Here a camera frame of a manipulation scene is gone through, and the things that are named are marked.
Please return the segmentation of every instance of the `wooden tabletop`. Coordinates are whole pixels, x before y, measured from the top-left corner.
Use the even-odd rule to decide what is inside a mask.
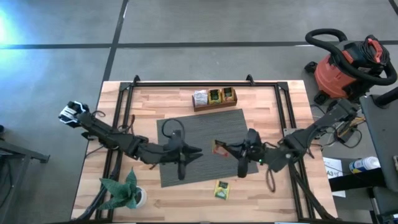
[[[313,118],[305,92],[303,81],[287,81],[294,115],[298,128],[306,128],[313,123]],[[104,82],[97,110],[106,113],[100,118],[112,124],[120,82]],[[218,111],[243,109],[248,128],[254,128],[262,141],[276,144],[282,138],[282,130],[273,87],[236,87],[238,104],[229,108],[194,112],[192,95],[194,90],[208,87],[144,87],[134,88],[130,114],[136,115],[134,132],[147,136],[150,142],[157,143],[158,119],[190,116]],[[284,103],[285,117],[287,109]],[[91,142],[88,152],[96,149],[98,142]],[[311,190],[320,203],[333,216],[337,216],[329,182],[323,165],[322,153],[312,149],[315,159],[304,157],[308,181]],[[92,202],[100,188],[106,149],[91,154],[83,165],[79,188],[73,206],[72,218],[78,217]],[[149,170],[145,165],[127,156],[123,156],[120,181],[124,182],[127,174],[134,168],[138,186],[147,191],[146,204],[136,210],[127,207],[114,211],[114,222],[293,222],[297,221],[292,186],[287,167],[274,175],[276,192],[269,191],[265,181],[267,166],[258,166],[259,173],[248,174],[244,179],[230,177],[221,179],[231,186],[228,200],[215,198],[213,191],[216,180],[183,184],[162,188],[160,186],[159,166]],[[303,194],[303,209],[306,213]]]

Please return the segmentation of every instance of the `vacuum hose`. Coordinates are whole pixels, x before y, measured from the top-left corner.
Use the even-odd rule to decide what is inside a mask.
[[[316,35],[323,35],[323,34],[329,34],[329,35],[334,35],[335,37],[338,38],[340,42],[347,40],[347,37],[345,34],[337,29],[316,29],[313,30],[309,33],[306,34],[305,40],[314,46],[320,47],[322,49],[325,49],[329,51],[334,58],[338,59],[338,64],[341,66],[343,69],[345,69],[349,75],[352,75],[355,78],[365,80],[368,82],[371,82],[373,85],[391,85],[394,82],[397,81],[397,72],[392,66],[391,62],[388,61],[386,65],[384,66],[384,71],[386,72],[387,78],[381,78],[381,77],[374,77],[372,75],[369,75],[367,73],[361,72],[355,67],[353,67],[347,59],[344,57],[343,53],[341,52],[340,49],[335,47],[333,44],[329,42],[325,42],[322,40],[318,40],[313,38]]]

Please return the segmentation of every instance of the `concrete floor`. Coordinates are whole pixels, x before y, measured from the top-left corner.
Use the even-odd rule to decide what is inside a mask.
[[[121,6],[122,0],[0,0],[0,45],[110,44]],[[398,40],[397,23],[387,0],[131,0],[119,42],[304,41],[308,31],[324,27],[341,29],[353,40],[368,34]],[[386,47],[398,67],[398,46]],[[303,79],[312,100],[317,88],[303,67],[325,55],[302,46],[118,49],[109,79],[242,80],[250,73],[258,80]],[[51,154],[48,164],[32,162],[9,223],[70,218],[87,142],[57,116],[70,100],[95,108],[108,56],[109,49],[0,50],[5,138]],[[336,144],[324,156],[374,155],[366,125],[360,128],[358,147]],[[368,199],[360,191],[335,202],[339,217],[370,221],[364,211]]]

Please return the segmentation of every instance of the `plant pot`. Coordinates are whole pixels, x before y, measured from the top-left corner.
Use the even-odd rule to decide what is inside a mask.
[[[141,188],[139,186],[137,186],[137,187],[139,189],[141,189],[141,191],[135,197],[136,202],[137,202],[137,207],[136,208],[141,208],[147,202],[147,192],[143,188]]]

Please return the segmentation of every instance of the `black cable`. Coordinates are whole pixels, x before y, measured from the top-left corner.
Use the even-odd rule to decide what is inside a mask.
[[[370,62],[376,63],[376,64],[382,64],[385,65],[389,59],[390,59],[390,53],[388,52],[388,50],[380,44],[380,47],[382,49],[382,54],[380,56],[380,62],[378,63],[375,59],[374,59],[374,55],[375,52],[372,50],[371,45],[369,45],[369,41],[368,41],[368,37],[365,38],[365,41],[360,43],[358,45],[358,49],[359,51],[362,53],[362,55],[369,60]]]
[[[120,126],[118,127],[118,131],[120,131],[121,134],[127,134],[128,131],[130,130],[130,131],[131,131],[131,134],[134,135],[134,131],[133,131],[133,129],[132,129],[132,125],[134,124],[135,120],[136,120],[136,115],[134,115],[134,114],[131,115],[131,122],[130,122],[130,125],[127,126],[127,127],[125,127],[125,128],[123,128],[124,125],[120,125]]]
[[[312,159],[314,159],[314,156],[313,156],[313,154],[312,154],[312,152],[311,152],[311,149],[310,149],[310,146],[311,146],[311,142],[315,139],[315,137],[316,136],[318,136],[319,134],[317,134],[316,136],[314,136],[314,137],[312,137],[311,138],[311,136],[316,132],[316,131],[318,131],[318,130],[320,130],[320,129],[322,129],[322,128],[326,128],[326,129],[328,129],[328,128],[333,128],[335,131],[334,131],[334,133],[335,132],[337,132],[337,129],[335,128],[335,127],[333,127],[333,126],[321,126],[321,127],[316,127],[314,130],[312,130],[312,132],[308,135],[308,139],[307,139],[307,150],[305,151],[305,153],[307,153]]]
[[[274,193],[276,191],[276,184],[275,184],[274,175],[273,175],[271,169],[267,169],[267,172],[266,172],[266,183],[267,183],[268,189],[272,193]]]
[[[348,145],[346,145],[346,144],[343,143],[343,142],[341,142],[341,144],[344,145],[344,146],[347,147],[347,148],[350,148],[350,149],[353,149],[353,148],[355,148],[356,146],[358,146],[358,145],[360,144],[361,140],[362,140],[362,131],[360,131],[359,129],[356,129],[355,131],[357,131],[357,132],[359,133],[359,139],[358,139],[358,142],[357,142],[356,144],[354,144],[353,146],[348,146]]]
[[[318,108],[323,114],[326,114],[325,111],[318,105],[310,105],[310,107]]]
[[[106,116],[106,114],[105,114],[104,112],[100,111],[100,110],[96,110],[96,111],[92,112],[92,113],[91,113],[91,116],[92,116],[92,117],[95,117],[95,115],[97,115],[97,114],[98,114],[98,116],[99,116],[100,118],[104,118],[104,117]]]
[[[338,170],[338,169],[336,169],[336,168],[334,168],[334,167],[331,167],[331,166],[328,166],[328,165],[326,165],[326,164],[325,164],[325,167],[328,167],[328,168],[331,168],[331,169],[333,169],[333,170],[335,170],[335,171],[341,172],[342,174],[352,174],[352,173],[349,173],[349,172],[343,172],[342,170]]]
[[[102,149],[102,148],[104,148],[104,147],[105,147],[105,146],[101,146],[101,147],[99,147],[99,148],[97,148],[97,149],[94,149],[93,151],[87,153],[86,156],[85,156],[85,158],[87,158],[88,155],[90,155],[90,154],[92,154],[92,153],[94,153],[94,152],[96,152],[96,151],[98,151],[98,150],[100,150],[100,149]]]
[[[269,142],[264,142],[264,143],[262,143],[262,146],[263,146],[263,147],[266,147],[267,144],[270,145],[270,146],[272,146],[272,147],[274,147],[274,148],[278,148],[278,146],[276,146],[276,145],[274,145],[274,144],[271,144],[271,143],[269,143]]]
[[[8,166],[8,175],[7,176],[9,177],[9,180],[10,180],[10,187],[8,188],[8,192],[7,192],[6,196],[5,196],[5,198],[3,199],[3,201],[0,204],[0,209],[6,203],[6,200],[7,200],[8,196],[10,195],[10,192],[11,192],[11,189],[12,189],[12,185],[13,185],[13,183],[12,183],[11,165],[10,165],[10,162],[8,160],[6,160],[6,162],[7,162],[7,166]],[[4,179],[4,183],[1,185],[1,188],[4,187],[4,184],[6,184],[6,180],[5,179]]]
[[[275,146],[275,145],[273,145],[273,144],[271,144],[271,143],[269,143],[269,142],[265,142],[265,143],[269,144],[270,146]],[[284,157],[284,156],[286,156],[287,154],[290,154],[290,153],[293,153],[293,152],[299,152],[299,150],[298,150],[298,149],[291,149],[291,150],[288,150],[288,151],[286,151],[285,154],[281,155],[280,157],[276,157],[272,162],[270,162],[270,163],[268,164],[268,168],[267,168],[267,171],[266,171],[266,184],[267,184],[268,189],[269,189],[272,193],[274,193],[274,192],[276,191],[276,184],[275,184],[274,175],[273,175],[273,173],[272,173],[272,169],[270,169],[270,166],[271,166],[275,161],[279,160],[281,157]]]
[[[166,123],[169,122],[169,121],[176,121],[178,124],[181,125],[181,129],[182,129],[182,130],[181,130],[181,135],[182,135],[181,138],[182,138],[182,140],[184,140],[184,139],[185,139],[185,127],[184,127],[184,125],[182,124],[182,122],[179,121],[179,120],[177,120],[177,119],[171,118],[171,119],[165,120],[165,122],[162,124],[162,134],[163,134],[165,137],[171,138],[171,136],[169,136],[169,135],[167,135],[167,134],[164,133],[164,126],[165,126]]]
[[[169,152],[173,152],[173,151],[177,151],[178,149],[170,149],[170,150],[167,150],[167,151],[162,151],[162,152],[156,152],[156,151],[151,151],[151,150],[148,150],[148,149],[146,149],[146,148],[141,148],[143,151],[147,151],[147,152],[150,152],[150,153],[153,153],[153,154],[159,154],[159,155],[163,155],[163,154],[167,154],[167,153],[169,153]]]

